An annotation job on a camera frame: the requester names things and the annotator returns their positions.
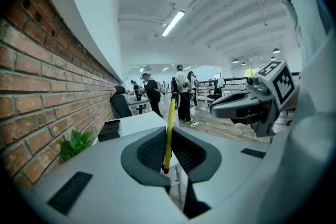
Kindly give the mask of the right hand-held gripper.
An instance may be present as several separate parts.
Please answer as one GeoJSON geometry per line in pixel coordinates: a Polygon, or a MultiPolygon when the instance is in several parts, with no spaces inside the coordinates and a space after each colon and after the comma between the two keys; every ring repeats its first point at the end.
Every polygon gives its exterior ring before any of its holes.
{"type": "Polygon", "coordinates": [[[273,124],[296,88],[286,61],[268,63],[248,78],[246,88],[249,91],[235,91],[214,101],[210,113],[234,124],[250,124],[257,137],[274,136],[273,124]]]}

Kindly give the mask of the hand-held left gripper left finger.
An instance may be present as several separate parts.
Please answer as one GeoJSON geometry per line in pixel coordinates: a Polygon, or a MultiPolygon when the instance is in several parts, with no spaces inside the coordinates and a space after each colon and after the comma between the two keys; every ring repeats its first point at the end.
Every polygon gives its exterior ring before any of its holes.
{"type": "Polygon", "coordinates": [[[126,146],[121,153],[121,165],[141,185],[170,187],[170,180],[161,174],[165,150],[166,128],[160,127],[126,146]]]}

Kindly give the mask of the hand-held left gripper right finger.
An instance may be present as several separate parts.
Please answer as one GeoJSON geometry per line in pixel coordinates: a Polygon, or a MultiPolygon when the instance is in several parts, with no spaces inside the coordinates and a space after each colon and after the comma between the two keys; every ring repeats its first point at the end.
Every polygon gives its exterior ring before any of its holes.
{"type": "Polygon", "coordinates": [[[220,151],[178,127],[172,128],[172,151],[189,180],[200,183],[210,180],[222,162],[220,151]]]}

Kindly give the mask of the black box lid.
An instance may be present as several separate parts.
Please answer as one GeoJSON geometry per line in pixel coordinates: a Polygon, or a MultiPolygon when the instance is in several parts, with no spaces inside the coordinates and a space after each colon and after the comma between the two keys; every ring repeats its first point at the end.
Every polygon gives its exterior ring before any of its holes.
{"type": "Polygon", "coordinates": [[[120,120],[105,122],[98,134],[98,141],[104,142],[120,137],[120,120]]]}

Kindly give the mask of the white desk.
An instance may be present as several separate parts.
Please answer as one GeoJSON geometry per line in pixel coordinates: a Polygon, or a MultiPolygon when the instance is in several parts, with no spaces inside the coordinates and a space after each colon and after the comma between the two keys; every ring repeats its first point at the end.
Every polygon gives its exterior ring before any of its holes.
{"type": "Polygon", "coordinates": [[[150,100],[145,97],[130,96],[127,101],[127,105],[132,113],[132,115],[144,114],[151,111],[150,100]]]}

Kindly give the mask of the black office chair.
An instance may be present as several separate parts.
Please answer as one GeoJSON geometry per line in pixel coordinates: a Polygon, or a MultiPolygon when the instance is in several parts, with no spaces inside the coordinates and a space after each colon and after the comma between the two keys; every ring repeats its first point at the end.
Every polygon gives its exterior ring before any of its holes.
{"type": "Polygon", "coordinates": [[[115,93],[110,98],[111,105],[114,107],[120,118],[132,116],[127,101],[125,99],[125,88],[123,86],[114,86],[115,93]]]}

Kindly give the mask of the green potted plant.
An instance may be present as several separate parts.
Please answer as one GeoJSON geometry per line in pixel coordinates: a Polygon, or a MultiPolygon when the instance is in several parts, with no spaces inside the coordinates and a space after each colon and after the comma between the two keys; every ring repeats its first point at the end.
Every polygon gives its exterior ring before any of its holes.
{"type": "Polygon", "coordinates": [[[81,133],[75,130],[71,131],[70,140],[59,142],[60,155],[65,159],[77,156],[89,148],[94,143],[93,131],[81,133]]]}

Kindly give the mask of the long ceiling lamp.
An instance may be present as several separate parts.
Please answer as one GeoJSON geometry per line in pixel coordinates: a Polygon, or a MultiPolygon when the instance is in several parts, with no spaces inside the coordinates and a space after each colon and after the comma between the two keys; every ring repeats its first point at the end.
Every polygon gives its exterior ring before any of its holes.
{"type": "Polygon", "coordinates": [[[180,10],[174,16],[174,18],[169,22],[169,24],[167,25],[167,27],[163,31],[162,36],[163,37],[167,36],[172,31],[172,29],[175,27],[175,25],[183,18],[184,15],[185,15],[185,12],[180,10]]]}

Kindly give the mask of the light grey shirt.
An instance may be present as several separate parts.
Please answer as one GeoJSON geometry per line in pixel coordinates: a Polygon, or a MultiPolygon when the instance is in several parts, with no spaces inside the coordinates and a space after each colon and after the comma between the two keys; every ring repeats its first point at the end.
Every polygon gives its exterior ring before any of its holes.
{"type": "Polygon", "coordinates": [[[302,70],[293,135],[336,133],[336,24],[324,0],[281,0],[301,48],[302,70]]]}

